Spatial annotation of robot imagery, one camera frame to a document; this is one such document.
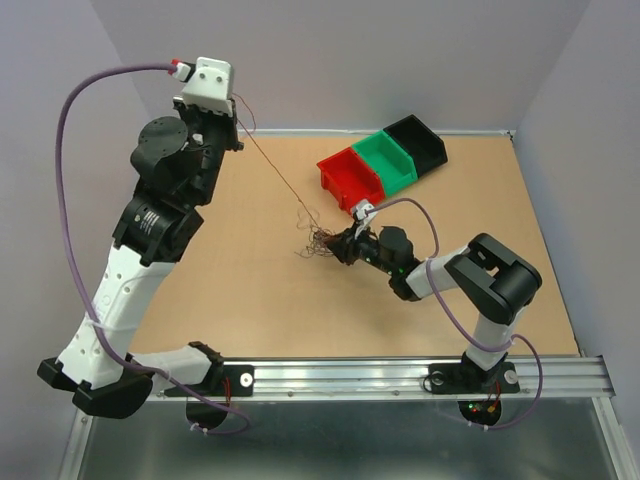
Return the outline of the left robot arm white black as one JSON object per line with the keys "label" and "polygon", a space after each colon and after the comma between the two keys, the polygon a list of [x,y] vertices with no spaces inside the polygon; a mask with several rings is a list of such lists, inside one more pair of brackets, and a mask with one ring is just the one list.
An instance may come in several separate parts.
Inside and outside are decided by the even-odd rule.
{"label": "left robot arm white black", "polygon": [[225,153],[243,148],[234,99],[215,109],[179,96],[173,107],[176,115],[140,131],[130,155],[138,181],[100,284],[69,344],[37,370],[88,415],[124,419],[166,389],[231,394],[222,356],[202,342],[160,354],[129,350],[156,291],[204,222],[197,209],[211,202]]}

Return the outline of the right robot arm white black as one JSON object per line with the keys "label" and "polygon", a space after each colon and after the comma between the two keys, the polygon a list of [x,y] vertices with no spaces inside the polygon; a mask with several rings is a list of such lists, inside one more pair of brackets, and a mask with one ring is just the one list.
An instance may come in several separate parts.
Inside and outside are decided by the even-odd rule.
{"label": "right robot arm white black", "polygon": [[389,277],[388,284],[403,301],[415,302],[445,291],[462,291],[478,311],[469,346],[461,360],[431,367],[426,390],[440,394],[482,394],[494,385],[506,386],[503,364],[515,326],[542,286],[538,271],[487,233],[448,255],[420,261],[413,243],[399,227],[375,234],[354,226],[322,241],[340,263],[361,260]]}

